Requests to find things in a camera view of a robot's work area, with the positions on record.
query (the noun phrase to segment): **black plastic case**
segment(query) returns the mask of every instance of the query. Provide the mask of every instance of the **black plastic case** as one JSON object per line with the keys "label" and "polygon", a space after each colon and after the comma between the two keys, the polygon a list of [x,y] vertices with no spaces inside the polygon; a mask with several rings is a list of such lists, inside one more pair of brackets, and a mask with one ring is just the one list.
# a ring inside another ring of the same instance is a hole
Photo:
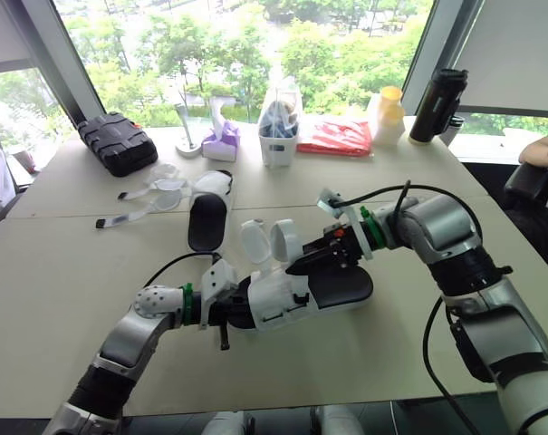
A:
{"label": "black plastic case", "polygon": [[115,177],[124,177],[157,160],[153,141],[131,120],[112,111],[81,122],[84,143]]}

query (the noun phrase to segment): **green connector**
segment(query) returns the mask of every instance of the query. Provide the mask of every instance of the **green connector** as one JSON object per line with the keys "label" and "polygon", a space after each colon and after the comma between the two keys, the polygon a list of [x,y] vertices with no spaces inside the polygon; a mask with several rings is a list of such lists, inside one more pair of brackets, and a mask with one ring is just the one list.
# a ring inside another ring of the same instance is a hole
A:
{"label": "green connector", "polygon": [[384,237],[382,236],[382,231],[380,231],[380,228],[376,225],[372,214],[364,206],[361,207],[361,215],[364,218],[364,222],[366,222],[366,226],[370,230],[370,233],[372,234],[372,238],[374,238],[376,248],[382,249],[385,247],[386,244],[384,242]]}

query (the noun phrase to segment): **silver robot arm segment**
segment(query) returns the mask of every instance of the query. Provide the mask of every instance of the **silver robot arm segment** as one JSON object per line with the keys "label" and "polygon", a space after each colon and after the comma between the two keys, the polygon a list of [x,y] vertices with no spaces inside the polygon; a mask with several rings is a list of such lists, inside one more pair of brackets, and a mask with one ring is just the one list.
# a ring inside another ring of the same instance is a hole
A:
{"label": "silver robot arm segment", "polygon": [[207,327],[208,307],[236,287],[233,268],[219,260],[202,278],[201,293],[150,285],[137,292],[129,311],[107,336],[72,394],[43,435],[113,435],[122,407],[152,357],[159,337],[181,325]]}
{"label": "silver robot arm segment", "polygon": [[495,267],[483,249],[467,212],[437,196],[403,207],[394,230],[380,210],[374,216],[388,247],[411,247],[427,264],[457,317],[451,332],[467,369],[496,384],[513,434],[548,435],[547,336],[505,276],[511,269]]}

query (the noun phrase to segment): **plastic bag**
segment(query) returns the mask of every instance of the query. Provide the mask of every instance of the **plastic bag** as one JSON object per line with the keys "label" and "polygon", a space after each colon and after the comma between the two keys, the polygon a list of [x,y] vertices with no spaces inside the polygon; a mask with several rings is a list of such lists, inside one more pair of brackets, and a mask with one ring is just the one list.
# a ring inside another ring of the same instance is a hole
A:
{"label": "plastic bag", "polygon": [[368,121],[342,116],[312,116],[303,122],[298,151],[352,157],[371,151]]}
{"label": "plastic bag", "polygon": [[302,94],[293,77],[286,77],[267,90],[259,115],[259,135],[264,138],[293,138],[302,116]]}

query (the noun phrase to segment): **white bottle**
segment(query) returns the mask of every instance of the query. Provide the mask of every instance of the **white bottle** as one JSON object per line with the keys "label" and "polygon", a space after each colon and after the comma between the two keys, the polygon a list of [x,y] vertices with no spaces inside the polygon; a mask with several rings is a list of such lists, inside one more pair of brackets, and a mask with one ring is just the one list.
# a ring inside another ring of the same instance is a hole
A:
{"label": "white bottle", "polygon": [[372,95],[368,105],[369,127],[372,145],[395,147],[404,133],[404,109],[400,105],[402,90],[387,86],[380,94]]}

